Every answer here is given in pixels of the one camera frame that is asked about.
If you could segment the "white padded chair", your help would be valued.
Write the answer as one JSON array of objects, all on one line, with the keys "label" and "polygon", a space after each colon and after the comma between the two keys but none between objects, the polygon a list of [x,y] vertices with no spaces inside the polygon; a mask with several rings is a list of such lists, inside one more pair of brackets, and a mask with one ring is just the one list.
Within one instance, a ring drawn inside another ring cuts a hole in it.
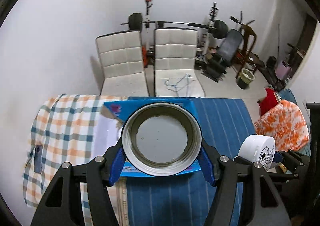
[{"label": "white padded chair", "polygon": [[154,30],[154,86],[157,97],[176,97],[166,89],[164,82],[172,83],[186,73],[195,80],[189,97],[205,96],[202,85],[195,74],[197,31],[187,28],[157,28]]},{"label": "white padded chair", "polygon": [[96,45],[104,75],[102,95],[149,95],[139,31],[99,36]]}]

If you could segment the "teal blue clothing pile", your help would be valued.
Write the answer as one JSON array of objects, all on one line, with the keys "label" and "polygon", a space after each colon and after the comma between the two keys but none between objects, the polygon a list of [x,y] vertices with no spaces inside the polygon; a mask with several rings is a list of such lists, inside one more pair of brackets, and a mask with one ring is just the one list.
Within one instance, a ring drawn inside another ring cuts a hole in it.
[{"label": "teal blue clothing pile", "polygon": [[297,105],[296,98],[290,89],[282,89],[280,92],[278,92],[278,95],[281,100],[286,100]]}]

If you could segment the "plaid orange blue cloth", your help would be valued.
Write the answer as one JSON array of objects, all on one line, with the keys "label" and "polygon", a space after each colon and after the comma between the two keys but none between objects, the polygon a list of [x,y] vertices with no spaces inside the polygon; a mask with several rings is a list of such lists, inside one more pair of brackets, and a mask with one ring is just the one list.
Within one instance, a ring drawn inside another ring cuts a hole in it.
[{"label": "plaid orange blue cloth", "polygon": [[[36,208],[63,162],[88,163],[100,111],[105,102],[127,97],[58,95],[43,103],[31,126],[23,171],[23,199]],[[34,150],[42,145],[42,172],[34,172]]]}]

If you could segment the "round silver metal tin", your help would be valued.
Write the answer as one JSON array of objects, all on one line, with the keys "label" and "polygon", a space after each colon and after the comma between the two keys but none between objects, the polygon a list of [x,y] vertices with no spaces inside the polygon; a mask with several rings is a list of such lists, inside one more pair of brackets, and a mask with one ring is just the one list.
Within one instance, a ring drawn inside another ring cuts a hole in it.
[{"label": "round silver metal tin", "polygon": [[127,160],[136,169],[150,176],[167,177],[193,164],[201,149],[202,131],[186,108],[155,102],[130,115],[121,142]]}]

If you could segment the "blue cardboard box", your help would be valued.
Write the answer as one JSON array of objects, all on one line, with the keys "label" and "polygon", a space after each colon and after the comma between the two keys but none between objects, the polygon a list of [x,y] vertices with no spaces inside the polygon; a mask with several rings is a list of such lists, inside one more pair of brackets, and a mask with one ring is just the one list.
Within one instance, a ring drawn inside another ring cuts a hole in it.
[{"label": "blue cardboard box", "polygon": [[121,140],[124,177],[165,177],[200,171],[202,132],[191,99],[159,98],[105,102],[93,156]]}]

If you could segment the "white round cream jar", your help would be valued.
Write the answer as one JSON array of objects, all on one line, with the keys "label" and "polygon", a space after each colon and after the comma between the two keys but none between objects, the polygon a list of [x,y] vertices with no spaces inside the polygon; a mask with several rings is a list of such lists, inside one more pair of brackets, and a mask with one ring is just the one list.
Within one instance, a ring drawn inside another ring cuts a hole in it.
[{"label": "white round cream jar", "polygon": [[275,151],[276,144],[273,137],[249,135],[242,143],[238,156],[251,163],[259,162],[268,171],[273,162]]}]

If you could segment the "red plastic bag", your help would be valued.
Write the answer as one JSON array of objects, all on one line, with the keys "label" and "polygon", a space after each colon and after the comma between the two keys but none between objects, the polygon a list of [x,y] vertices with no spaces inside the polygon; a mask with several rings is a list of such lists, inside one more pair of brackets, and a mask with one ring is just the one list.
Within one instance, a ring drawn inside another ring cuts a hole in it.
[{"label": "red plastic bag", "polygon": [[148,57],[147,57],[147,50],[145,48],[145,46],[143,45],[142,46],[142,55],[143,55],[143,64],[144,64],[144,67],[147,67],[148,66]]}]

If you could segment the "right white padded chair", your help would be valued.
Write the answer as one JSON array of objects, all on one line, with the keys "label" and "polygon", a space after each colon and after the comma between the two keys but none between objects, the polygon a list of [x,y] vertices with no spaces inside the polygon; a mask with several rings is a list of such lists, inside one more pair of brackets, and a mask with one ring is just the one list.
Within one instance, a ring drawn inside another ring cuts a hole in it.
[{"label": "right white padded chair", "polygon": [[176,97],[166,89],[164,82],[172,83],[186,73],[195,80],[189,97],[205,96],[202,85],[195,74],[197,31],[187,28],[157,28],[154,30],[154,86],[157,97]]}]

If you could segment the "black weight bench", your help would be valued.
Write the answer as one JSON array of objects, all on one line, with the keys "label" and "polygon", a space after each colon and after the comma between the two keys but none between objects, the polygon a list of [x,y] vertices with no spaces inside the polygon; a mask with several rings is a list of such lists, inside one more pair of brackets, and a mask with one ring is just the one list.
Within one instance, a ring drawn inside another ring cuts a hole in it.
[{"label": "black weight bench", "polygon": [[231,66],[232,59],[242,39],[243,36],[239,31],[231,29],[220,47],[216,50],[216,53],[206,54],[206,67],[203,70],[203,74],[218,82],[220,77],[226,74],[226,68]]}]

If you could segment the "pink small appliance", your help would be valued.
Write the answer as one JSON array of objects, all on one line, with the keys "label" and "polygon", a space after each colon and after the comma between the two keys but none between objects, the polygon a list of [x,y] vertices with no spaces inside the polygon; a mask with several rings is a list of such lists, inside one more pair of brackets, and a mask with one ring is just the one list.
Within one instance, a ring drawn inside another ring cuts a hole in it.
[{"label": "pink small appliance", "polygon": [[284,81],[291,72],[291,66],[286,61],[281,61],[276,68],[276,76],[279,80]]}]

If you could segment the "green waste bin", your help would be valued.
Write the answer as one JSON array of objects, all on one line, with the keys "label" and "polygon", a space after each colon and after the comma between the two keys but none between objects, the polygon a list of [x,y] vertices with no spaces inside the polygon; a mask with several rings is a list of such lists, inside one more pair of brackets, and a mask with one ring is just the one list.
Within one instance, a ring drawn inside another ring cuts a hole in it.
[{"label": "green waste bin", "polygon": [[243,68],[236,78],[236,84],[240,89],[245,90],[254,79],[255,75],[250,70]]}]

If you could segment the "orange white floral cloth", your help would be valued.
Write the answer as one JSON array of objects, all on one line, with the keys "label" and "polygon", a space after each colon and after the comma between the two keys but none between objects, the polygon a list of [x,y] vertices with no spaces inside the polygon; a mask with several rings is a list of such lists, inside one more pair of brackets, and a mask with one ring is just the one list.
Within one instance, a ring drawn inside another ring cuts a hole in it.
[{"label": "orange white floral cloth", "polygon": [[300,108],[282,100],[254,123],[258,135],[271,136],[277,151],[299,151],[310,141],[307,123]]}]

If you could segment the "left white padded chair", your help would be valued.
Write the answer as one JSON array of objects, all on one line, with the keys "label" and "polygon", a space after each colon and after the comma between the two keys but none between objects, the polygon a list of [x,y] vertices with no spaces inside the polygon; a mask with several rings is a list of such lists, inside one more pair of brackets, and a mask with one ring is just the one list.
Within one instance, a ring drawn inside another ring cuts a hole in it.
[{"label": "left white padded chair", "polygon": [[102,95],[149,95],[139,31],[99,36],[96,45],[104,75]]}]

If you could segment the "brown wooden chair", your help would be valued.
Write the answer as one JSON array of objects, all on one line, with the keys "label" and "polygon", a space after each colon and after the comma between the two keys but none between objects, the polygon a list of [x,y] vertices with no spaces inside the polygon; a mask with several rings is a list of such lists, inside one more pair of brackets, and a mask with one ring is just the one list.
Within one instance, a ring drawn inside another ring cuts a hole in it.
[{"label": "brown wooden chair", "polygon": [[[253,54],[253,52],[252,52],[252,49],[254,48],[256,40],[257,40],[256,33],[247,24],[242,24],[241,30],[244,31],[244,43],[243,43],[242,50],[240,51],[241,58],[238,58],[238,60],[241,63],[241,67],[240,67],[238,73],[236,74],[235,78],[238,78],[241,70],[244,68],[246,63],[248,63],[250,65],[254,65],[253,73],[255,73],[259,67],[264,66],[264,63],[259,59],[259,57],[256,54]],[[248,42],[249,42],[250,36],[253,37],[253,42],[251,43],[251,46],[248,48]]]}]

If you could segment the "blue striped table cloth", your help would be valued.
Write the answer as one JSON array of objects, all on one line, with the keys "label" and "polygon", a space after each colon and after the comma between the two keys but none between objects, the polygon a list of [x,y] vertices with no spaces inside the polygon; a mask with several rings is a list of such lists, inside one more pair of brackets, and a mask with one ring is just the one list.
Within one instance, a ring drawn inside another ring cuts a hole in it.
[{"label": "blue striped table cloth", "polygon": [[[234,158],[255,133],[242,99],[195,98],[204,139],[219,154]],[[126,180],[129,225],[203,225],[216,189],[201,171],[172,177]]]}]

